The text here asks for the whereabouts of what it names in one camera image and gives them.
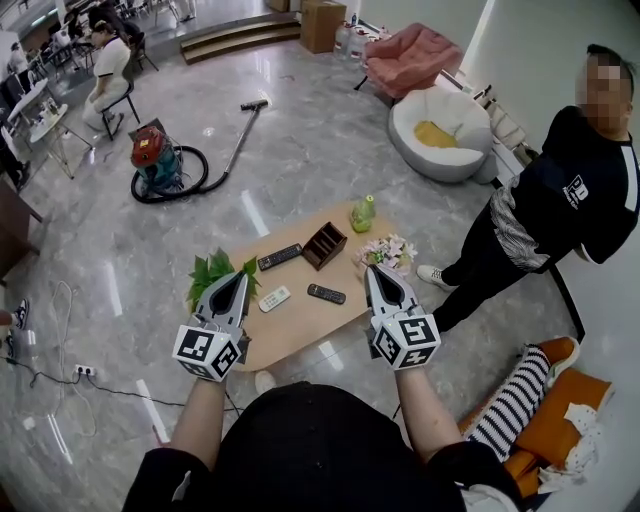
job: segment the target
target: striped pillow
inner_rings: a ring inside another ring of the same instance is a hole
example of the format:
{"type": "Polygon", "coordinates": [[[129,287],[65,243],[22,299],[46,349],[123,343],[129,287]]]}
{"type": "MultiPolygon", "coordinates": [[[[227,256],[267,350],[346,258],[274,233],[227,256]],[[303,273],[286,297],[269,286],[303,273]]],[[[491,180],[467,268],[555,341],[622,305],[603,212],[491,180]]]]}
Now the striped pillow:
{"type": "Polygon", "coordinates": [[[535,345],[525,345],[520,363],[498,388],[465,432],[468,441],[488,445],[500,462],[509,458],[516,437],[524,430],[545,394],[551,364],[535,345]]]}

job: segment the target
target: pink armchair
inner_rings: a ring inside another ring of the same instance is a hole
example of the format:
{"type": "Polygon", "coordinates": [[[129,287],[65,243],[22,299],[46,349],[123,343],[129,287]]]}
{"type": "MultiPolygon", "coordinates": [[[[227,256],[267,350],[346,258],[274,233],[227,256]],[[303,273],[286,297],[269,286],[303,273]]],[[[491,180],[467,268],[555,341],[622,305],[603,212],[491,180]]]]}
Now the pink armchair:
{"type": "Polygon", "coordinates": [[[367,76],[394,99],[403,98],[415,89],[433,85],[444,69],[455,75],[462,62],[462,50],[446,37],[414,23],[390,39],[365,46],[367,76]]]}

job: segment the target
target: white outlet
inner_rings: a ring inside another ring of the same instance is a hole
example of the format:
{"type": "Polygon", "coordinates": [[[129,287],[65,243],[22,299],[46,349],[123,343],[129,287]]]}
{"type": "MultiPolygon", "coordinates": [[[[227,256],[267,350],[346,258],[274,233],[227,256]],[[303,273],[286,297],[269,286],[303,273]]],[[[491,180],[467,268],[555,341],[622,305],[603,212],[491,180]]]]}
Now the white outlet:
{"type": "Polygon", "coordinates": [[[80,375],[89,375],[91,377],[96,376],[96,369],[93,366],[87,366],[86,364],[77,364],[75,373],[80,375]]]}

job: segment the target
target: tv remote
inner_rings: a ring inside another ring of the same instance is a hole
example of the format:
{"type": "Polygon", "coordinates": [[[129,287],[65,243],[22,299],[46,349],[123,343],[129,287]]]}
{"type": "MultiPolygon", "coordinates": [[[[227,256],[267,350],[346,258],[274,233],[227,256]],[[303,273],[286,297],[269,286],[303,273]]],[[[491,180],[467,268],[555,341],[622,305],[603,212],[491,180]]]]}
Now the tv remote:
{"type": "Polygon", "coordinates": [[[329,290],[329,288],[324,288],[317,284],[310,284],[309,288],[307,288],[307,293],[312,297],[328,300],[334,304],[344,304],[344,301],[347,300],[347,296],[344,293],[329,290]]]}
{"type": "Polygon", "coordinates": [[[300,256],[301,254],[302,246],[300,244],[291,245],[289,247],[286,247],[285,249],[279,250],[278,252],[269,254],[269,256],[260,258],[258,260],[258,267],[260,267],[260,270],[264,272],[265,270],[269,270],[276,265],[280,265],[280,263],[284,263],[285,261],[289,261],[296,256],[300,256]]]}
{"type": "Polygon", "coordinates": [[[291,293],[284,286],[280,288],[276,288],[269,295],[264,297],[258,302],[258,306],[260,306],[260,310],[263,313],[268,313],[276,306],[282,304],[285,300],[291,297],[291,293]]]}

